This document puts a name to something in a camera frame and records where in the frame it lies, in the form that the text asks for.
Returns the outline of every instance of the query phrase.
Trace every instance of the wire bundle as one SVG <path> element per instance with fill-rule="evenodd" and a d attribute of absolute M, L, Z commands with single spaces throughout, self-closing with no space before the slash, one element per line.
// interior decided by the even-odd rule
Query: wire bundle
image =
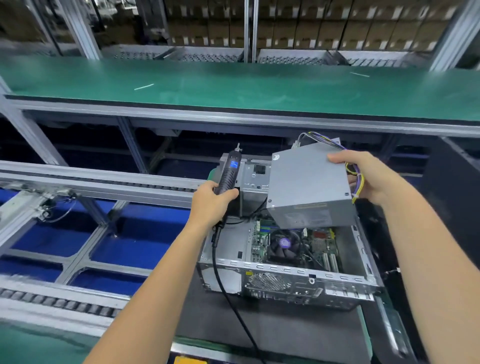
<path fill-rule="evenodd" d="M 334 147 L 336 149 L 339 149 L 339 150 L 346 149 L 345 147 L 341 146 L 340 144 L 335 143 L 332 139 L 326 137 L 325 135 L 319 134 L 317 132 L 308 132 L 308 133 L 300 134 L 298 139 L 297 139 L 297 142 L 296 142 L 297 146 L 300 146 L 300 139 L 303 136 L 307 136 L 307 137 L 309 137 L 309 138 L 311 138 L 314 141 L 319 142 L 319 143 L 328 144 L 329 146 L 332 146 L 332 147 Z M 355 201 L 357 200 L 357 198 L 359 197 L 360 192 L 363 189 L 363 186 L 365 184 L 365 178 L 361 174 L 360 168 L 356 164 L 345 163 L 345 168 L 347 169 L 348 173 L 350 173 L 351 175 L 357 176 L 357 184 L 355 186 L 355 190 L 352 193 L 352 203 L 354 204 Z"/>

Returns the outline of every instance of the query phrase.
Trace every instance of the green circuit board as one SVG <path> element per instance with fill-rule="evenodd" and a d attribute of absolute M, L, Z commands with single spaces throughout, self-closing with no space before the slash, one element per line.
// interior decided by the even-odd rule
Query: green circuit board
<path fill-rule="evenodd" d="M 273 220 L 259 219 L 253 228 L 252 262 L 268 263 L 270 246 L 270 234 L 279 227 Z M 333 228 L 296 229 L 293 230 L 301 237 L 303 249 L 301 256 L 297 257 L 292 264 L 298 267 L 308 267 L 341 272 L 340 257 Z"/>

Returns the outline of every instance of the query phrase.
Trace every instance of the motherboard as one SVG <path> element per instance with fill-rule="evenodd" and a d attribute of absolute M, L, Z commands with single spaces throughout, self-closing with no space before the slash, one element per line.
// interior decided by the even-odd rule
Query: motherboard
<path fill-rule="evenodd" d="M 252 237 L 252 262 L 342 271 L 332 228 L 282 230 L 273 220 L 259 219 Z"/>

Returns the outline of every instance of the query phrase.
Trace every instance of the electric screwdriver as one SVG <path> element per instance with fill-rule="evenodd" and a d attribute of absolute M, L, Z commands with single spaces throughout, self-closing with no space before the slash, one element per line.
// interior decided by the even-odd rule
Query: electric screwdriver
<path fill-rule="evenodd" d="M 238 143 L 237 147 L 228 154 L 227 161 L 223 167 L 222 177 L 220 177 L 218 187 L 214 189 L 215 194 L 222 194 L 235 187 L 241 162 L 240 151 L 240 143 Z"/>

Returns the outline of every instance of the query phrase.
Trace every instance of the workbench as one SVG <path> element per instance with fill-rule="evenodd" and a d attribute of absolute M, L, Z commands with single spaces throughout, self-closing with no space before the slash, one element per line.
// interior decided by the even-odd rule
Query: workbench
<path fill-rule="evenodd" d="M 480 74 L 461 69 L 16 56 L 0 61 L 0 74 L 10 104 L 40 118 L 128 117 L 135 127 L 263 135 L 309 128 L 480 136 Z"/>

